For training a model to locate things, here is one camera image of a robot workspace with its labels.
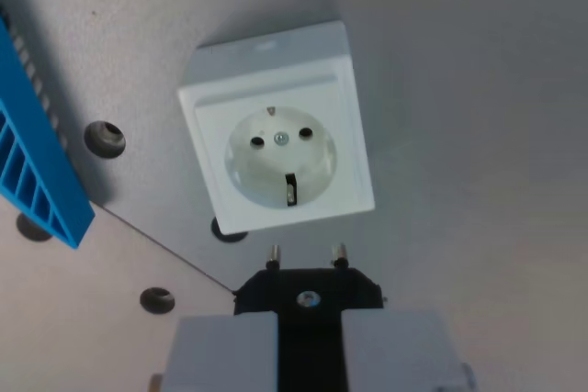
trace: blue plastic part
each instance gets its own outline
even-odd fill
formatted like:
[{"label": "blue plastic part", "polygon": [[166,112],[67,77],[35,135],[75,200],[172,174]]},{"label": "blue plastic part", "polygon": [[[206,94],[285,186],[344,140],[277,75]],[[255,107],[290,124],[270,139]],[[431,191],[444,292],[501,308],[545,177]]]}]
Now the blue plastic part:
[{"label": "blue plastic part", "polygon": [[94,218],[1,20],[0,193],[73,248]]}]

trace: socket pin hole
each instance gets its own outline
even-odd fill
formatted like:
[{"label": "socket pin hole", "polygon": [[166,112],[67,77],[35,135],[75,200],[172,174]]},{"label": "socket pin hole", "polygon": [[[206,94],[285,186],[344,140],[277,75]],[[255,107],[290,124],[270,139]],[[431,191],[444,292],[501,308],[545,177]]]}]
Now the socket pin hole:
[{"label": "socket pin hole", "polygon": [[312,138],[312,129],[302,128],[300,129],[300,132],[298,132],[298,134],[300,135],[301,140],[309,140]]},{"label": "socket pin hole", "polygon": [[139,303],[147,312],[152,314],[167,314],[175,307],[175,298],[165,288],[154,286],[141,293]]},{"label": "socket pin hole", "polygon": [[99,158],[112,159],[120,156],[127,147],[122,131],[106,121],[95,121],[85,128],[85,146]]},{"label": "socket pin hole", "polygon": [[216,218],[214,218],[210,224],[210,231],[212,231],[212,234],[215,238],[225,243],[235,243],[242,241],[247,237],[248,234],[246,231],[243,233],[224,234],[222,233],[221,227],[219,227],[219,222]]},{"label": "socket pin hole", "polygon": [[29,241],[44,242],[51,239],[51,235],[22,213],[17,217],[17,230]]},{"label": "socket pin hole", "polygon": [[262,149],[266,142],[261,137],[253,137],[251,138],[251,147],[254,149]]}]

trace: gray panel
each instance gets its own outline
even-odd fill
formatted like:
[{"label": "gray panel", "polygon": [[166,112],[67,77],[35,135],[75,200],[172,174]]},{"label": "gray panel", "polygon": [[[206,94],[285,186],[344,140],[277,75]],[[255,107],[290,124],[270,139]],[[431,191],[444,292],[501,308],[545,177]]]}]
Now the gray panel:
[{"label": "gray panel", "polygon": [[350,392],[469,390],[435,313],[350,309],[342,323]]},{"label": "gray panel", "polygon": [[[438,268],[484,262],[515,241],[583,241],[584,0],[6,3],[54,91],[91,197],[226,286],[260,268],[273,243],[284,266],[307,267],[327,264],[329,247],[345,241],[352,263],[386,291],[415,263],[437,280]],[[175,96],[193,49],[339,17],[354,54],[376,211],[216,241]],[[124,131],[117,160],[85,150],[84,126],[96,119]]]},{"label": "gray panel", "polygon": [[162,392],[277,391],[277,315],[182,319]]}]

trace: screw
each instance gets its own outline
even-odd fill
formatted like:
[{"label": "screw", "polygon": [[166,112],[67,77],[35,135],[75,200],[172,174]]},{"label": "screw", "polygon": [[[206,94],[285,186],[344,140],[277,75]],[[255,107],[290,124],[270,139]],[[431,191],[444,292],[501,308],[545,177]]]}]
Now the screw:
[{"label": "screw", "polygon": [[285,146],[288,144],[288,141],[290,141],[290,137],[286,132],[278,132],[276,135],[274,135],[274,141],[278,146]]},{"label": "screw", "polygon": [[302,291],[296,297],[296,301],[303,308],[314,308],[321,303],[321,296],[314,291]]}]

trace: power socket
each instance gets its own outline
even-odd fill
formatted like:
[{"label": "power socket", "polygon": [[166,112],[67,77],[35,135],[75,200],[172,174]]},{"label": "power socket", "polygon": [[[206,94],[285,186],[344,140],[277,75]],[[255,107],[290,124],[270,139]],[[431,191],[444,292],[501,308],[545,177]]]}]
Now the power socket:
[{"label": "power socket", "polygon": [[224,234],[374,208],[343,23],[198,49],[178,94]]}]

